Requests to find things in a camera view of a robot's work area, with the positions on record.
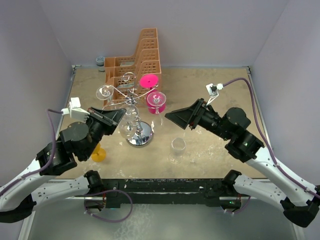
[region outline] gray wall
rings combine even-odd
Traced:
[[[133,54],[158,28],[163,66],[253,64],[288,0],[39,0],[72,64]]]
[[[0,185],[20,173],[50,141],[45,109],[64,106],[71,73],[71,63],[38,1],[2,0]],[[54,117],[56,126],[59,119]],[[0,239],[18,239],[21,224],[0,224]]]
[[[277,157],[320,185],[320,1],[291,0],[252,67]],[[319,239],[320,214],[307,228]]]

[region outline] glass cup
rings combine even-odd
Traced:
[[[172,164],[179,164],[183,159],[183,154],[186,151],[186,142],[183,138],[177,137],[171,142],[171,150],[169,161]]]

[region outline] cable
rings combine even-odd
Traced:
[[[0,191],[0,197],[3,194],[5,194],[9,189],[11,189],[14,185],[19,183],[21,180],[24,180],[24,179],[26,179],[27,177],[29,177],[29,176],[31,176],[33,174],[40,173],[43,170],[47,169],[47,167],[49,167],[51,165],[52,161],[54,160],[54,156],[55,156],[55,153],[56,153],[56,145],[57,145],[57,143],[56,143],[56,133],[55,133],[55,127],[54,127],[52,119],[51,119],[51,117],[49,115],[49,112],[52,112],[52,113],[55,113],[55,114],[62,114],[63,113],[62,111],[56,111],[56,110],[52,110],[52,109],[47,109],[46,110],[46,116],[49,119],[50,127],[51,127],[51,130],[52,130],[51,131],[51,133],[52,133],[52,135],[51,135],[51,137],[52,137],[52,150],[51,150],[51,155],[50,155],[50,158],[49,158],[48,162],[43,167],[41,167],[40,169],[28,172],[28,173],[22,175],[20,178],[17,178],[16,180],[14,180],[10,184],[8,184],[8,186],[6,186],[2,191]]]
[[[255,99],[254,99],[254,93],[253,93],[253,90],[252,90],[252,87],[249,83],[249,81],[247,79],[245,79],[244,77],[238,77],[238,78],[235,78],[233,80],[230,80],[228,81],[227,83],[223,84],[223,87],[226,87],[228,86],[229,84],[232,84],[236,81],[239,81],[239,80],[243,80],[245,81],[246,85],[248,86],[249,88],[249,91],[250,91],[250,96],[251,96],[251,103],[252,103],[252,109],[253,109],[253,117],[254,117],[254,121],[255,121],[255,124],[256,124],[256,127],[258,129],[258,132],[260,134],[260,136],[262,137],[263,141],[265,142],[265,145],[266,147],[268,148],[269,150],[269,153],[270,153],[270,156],[272,158],[272,161],[274,163],[274,165],[279,169],[279,171],[285,175],[289,180],[291,180],[293,183],[295,183],[296,185],[298,185],[300,188],[302,188],[305,192],[315,196],[317,199],[320,199],[320,195],[312,192],[310,189],[308,189],[307,187],[305,187],[303,184],[301,184],[300,182],[298,182],[297,180],[295,180],[293,177],[291,177],[289,174],[287,174],[281,166],[278,165],[278,162],[277,162],[277,159],[276,159],[276,156],[274,154],[274,151],[272,150],[271,146],[269,145],[268,143],[268,140],[266,139],[266,137],[264,136],[264,134],[262,133],[261,131],[261,128],[259,126],[259,123],[258,123],[258,118],[257,118],[257,112],[256,112],[256,106],[255,106]]]
[[[228,211],[228,210],[224,209],[224,212],[225,212],[225,213],[232,214],[232,215],[234,215],[234,214],[239,214],[239,213],[241,213],[243,210],[245,210],[245,208],[249,205],[250,199],[251,199],[251,196],[248,197],[248,200],[245,202],[245,205],[244,205],[242,208],[240,208],[240,209],[238,209],[238,210],[236,210],[236,211]]]
[[[95,214],[93,214],[92,212],[89,211],[89,209],[86,207],[86,201],[84,201],[84,210],[85,210],[85,214],[88,213],[90,216],[96,218],[96,219],[99,219],[101,221],[104,221],[104,222],[107,222],[107,223],[120,223],[120,222],[123,222],[124,220],[126,220],[132,213],[132,210],[134,208],[134,203],[132,201],[132,198],[129,196],[128,193],[126,193],[125,191],[121,191],[121,190],[118,190],[118,189],[112,189],[112,190],[106,190],[106,191],[102,191],[102,192],[98,192],[98,193],[93,193],[93,194],[86,194],[86,195],[83,195],[83,197],[92,197],[92,196],[97,196],[97,195],[101,195],[101,194],[107,194],[107,193],[121,193],[121,194],[124,194],[127,196],[127,198],[129,199],[130,201],[130,211],[129,213],[127,214],[127,216],[125,216],[124,218],[121,218],[119,220],[111,220],[111,219],[106,219],[106,218],[103,218],[103,217],[100,217],[100,216],[97,216]]]

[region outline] floor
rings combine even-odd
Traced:
[[[164,113],[191,106],[197,99],[208,100],[206,85],[226,83],[234,78],[248,78],[245,68],[162,68],[162,92],[166,95]],[[78,69],[70,97],[79,97],[81,107],[102,108],[103,102],[96,98],[96,90],[105,83],[105,73],[95,68]],[[220,96],[211,104],[220,116],[231,107],[242,108],[251,120],[248,130],[259,136],[256,128],[250,93],[243,81],[235,82],[219,92]],[[144,107],[139,108],[143,121],[151,123],[154,115]],[[64,117],[61,130],[75,120]],[[174,138],[181,137],[186,142],[186,151],[180,164],[169,161],[170,145]],[[164,126],[155,131],[152,142],[143,148],[130,146],[120,132],[105,136],[101,147],[107,152],[103,162],[89,159],[78,162],[78,167],[59,176],[73,179],[89,170],[99,172],[101,178],[223,178],[229,170],[237,170],[251,178],[264,176],[231,157],[224,148],[227,142],[201,127],[183,130],[164,118]]]

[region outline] wine glass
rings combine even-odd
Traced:
[[[116,110],[117,107],[113,102],[114,87],[111,85],[102,85],[96,90],[96,97],[99,100],[106,101],[106,105],[103,106],[102,110]]]

